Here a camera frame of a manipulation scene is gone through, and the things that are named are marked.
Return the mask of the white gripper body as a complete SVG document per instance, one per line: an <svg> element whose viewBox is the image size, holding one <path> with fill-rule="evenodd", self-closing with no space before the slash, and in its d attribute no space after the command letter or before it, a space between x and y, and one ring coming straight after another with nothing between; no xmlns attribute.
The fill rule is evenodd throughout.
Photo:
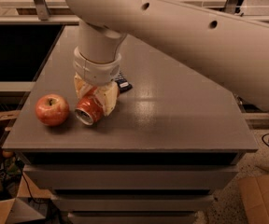
<svg viewBox="0 0 269 224"><path fill-rule="evenodd" d="M115 80L120 71L121 55L111 63L95 63L84 58L78 48L74 50L75 72L93 86L104 86Z"/></svg>

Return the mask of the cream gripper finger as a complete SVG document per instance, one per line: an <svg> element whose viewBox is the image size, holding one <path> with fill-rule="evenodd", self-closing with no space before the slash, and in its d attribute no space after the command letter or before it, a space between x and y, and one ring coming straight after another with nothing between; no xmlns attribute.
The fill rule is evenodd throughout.
<svg viewBox="0 0 269 224"><path fill-rule="evenodd" d="M119 88L115 81L98 87L94 92L97 104L103 109L103 114L109 116L115 109L119 96Z"/></svg>
<svg viewBox="0 0 269 224"><path fill-rule="evenodd" d="M94 86L85 82L78 74L74 76L74 85L78 99L94 93Z"/></svg>

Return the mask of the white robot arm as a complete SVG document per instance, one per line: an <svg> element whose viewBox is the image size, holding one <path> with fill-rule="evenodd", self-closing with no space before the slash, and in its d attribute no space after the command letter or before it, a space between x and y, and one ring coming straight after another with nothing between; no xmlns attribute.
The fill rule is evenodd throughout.
<svg viewBox="0 0 269 224"><path fill-rule="evenodd" d="M74 68L103 86L132 35L269 113L269 24L170 0L65 0L79 18Z"/></svg>

